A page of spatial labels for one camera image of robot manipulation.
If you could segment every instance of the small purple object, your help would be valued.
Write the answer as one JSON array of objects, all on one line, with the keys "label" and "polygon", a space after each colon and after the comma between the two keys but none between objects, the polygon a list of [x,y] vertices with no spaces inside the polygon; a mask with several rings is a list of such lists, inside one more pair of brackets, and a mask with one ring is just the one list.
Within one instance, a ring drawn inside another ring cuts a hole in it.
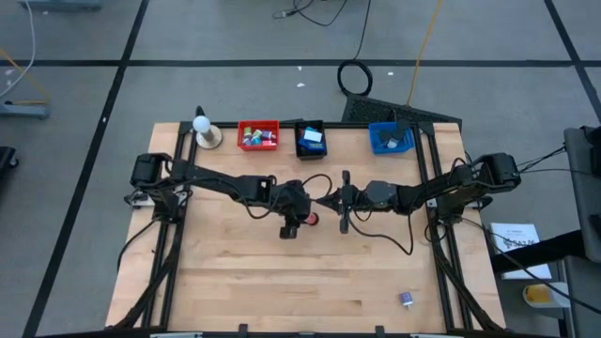
[{"label": "small purple object", "polygon": [[404,306],[409,307],[411,304],[413,304],[413,298],[409,292],[403,292],[400,294],[399,299],[401,299],[401,303],[403,303]]}]

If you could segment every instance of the floor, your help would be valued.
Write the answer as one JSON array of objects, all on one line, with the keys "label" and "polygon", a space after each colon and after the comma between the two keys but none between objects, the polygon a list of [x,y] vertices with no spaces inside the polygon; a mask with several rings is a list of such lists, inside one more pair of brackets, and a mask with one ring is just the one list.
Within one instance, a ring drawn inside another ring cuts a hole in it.
[{"label": "floor", "polygon": [[[307,14],[326,21],[341,3],[316,2]],[[139,34],[131,55],[124,54],[141,4],[148,6]],[[335,81],[336,60],[356,53],[366,5],[349,1],[328,28],[298,15],[273,20],[271,13],[290,7],[287,0],[104,0],[98,12],[35,13],[38,66],[31,73],[52,95],[52,116],[0,119],[0,145],[16,147],[21,160],[0,194],[1,334],[23,334],[59,232],[70,224],[37,333],[103,327],[131,216],[122,196],[154,123],[189,120],[198,104],[216,121],[339,121],[346,98]],[[547,5],[557,9],[578,55],[568,53]],[[373,2],[360,58],[387,61],[371,68],[370,97],[405,102],[413,68],[394,60],[416,57],[435,6],[435,0]],[[598,98],[585,85],[601,88],[600,11],[595,0],[447,1],[424,55],[443,62],[421,68],[412,105],[462,118],[472,157],[505,151],[525,161],[547,154],[561,146],[563,129],[598,124]],[[15,0],[0,3],[0,32],[0,47],[26,65],[27,12]],[[575,63],[575,55],[584,62]],[[122,57],[133,60],[129,67],[119,68],[126,65]],[[0,61],[0,88],[17,76],[7,66]],[[355,69],[343,75],[349,89],[364,86]],[[40,95],[23,82],[9,98]],[[99,144],[97,128],[104,131]],[[560,156],[541,167],[566,165]],[[576,229],[570,177],[524,176],[483,218],[535,223],[541,238]],[[522,285],[499,282],[508,328],[557,335],[555,319],[523,304]]]}]

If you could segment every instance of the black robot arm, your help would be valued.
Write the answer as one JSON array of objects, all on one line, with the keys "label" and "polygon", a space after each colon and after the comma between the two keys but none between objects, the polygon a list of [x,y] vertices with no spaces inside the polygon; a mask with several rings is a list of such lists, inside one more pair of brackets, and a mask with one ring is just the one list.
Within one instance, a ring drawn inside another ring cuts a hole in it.
[{"label": "black robot arm", "polygon": [[[163,168],[170,174],[162,178]],[[228,195],[245,207],[263,207],[285,217],[285,226],[280,229],[280,238],[295,238],[301,223],[311,213],[311,199],[304,191],[302,182],[294,179],[277,185],[274,176],[239,176],[216,172],[193,165],[184,160],[172,160],[164,153],[143,154],[136,159],[130,184],[145,192],[155,203],[159,213],[177,215],[179,196],[175,188],[192,185]],[[255,216],[255,219],[266,216]]]},{"label": "black robot arm", "polygon": [[470,164],[452,170],[418,186],[405,186],[374,180],[360,191],[343,172],[343,187],[317,202],[342,215],[340,231],[348,232],[350,211],[392,211],[409,215],[426,201],[436,199],[440,219],[461,215],[464,207],[487,193],[508,192],[521,182],[514,158],[505,153],[484,155]]}]

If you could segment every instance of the red plastic basket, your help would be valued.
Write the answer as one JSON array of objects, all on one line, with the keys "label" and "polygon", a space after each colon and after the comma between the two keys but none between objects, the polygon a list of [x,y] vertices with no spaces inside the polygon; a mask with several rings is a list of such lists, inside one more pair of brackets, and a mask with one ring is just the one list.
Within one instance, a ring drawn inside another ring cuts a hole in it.
[{"label": "red plastic basket", "polygon": [[[262,131],[271,131],[275,135],[274,146],[246,146],[242,143],[244,140],[244,128],[251,127],[253,131],[259,129]],[[240,121],[238,122],[238,146],[245,151],[250,150],[275,150],[280,144],[280,121],[265,120],[265,121]]]}]

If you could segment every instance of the blue box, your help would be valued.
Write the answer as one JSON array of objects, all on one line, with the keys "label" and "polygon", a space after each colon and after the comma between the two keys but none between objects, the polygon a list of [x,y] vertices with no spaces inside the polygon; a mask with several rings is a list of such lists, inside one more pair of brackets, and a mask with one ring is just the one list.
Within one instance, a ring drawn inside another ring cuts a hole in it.
[{"label": "blue box", "polygon": [[396,122],[376,122],[369,124],[369,140],[372,144],[372,152],[374,154],[393,154],[393,153],[404,153],[407,150],[415,146],[413,141],[413,132],[411,128],[405,130],[405,135],[402,140],[398,140],[398,145],[394,148],[387,148],[386,145],[379,139],[379,133],[381,131],[396,131],[398,126]]}]

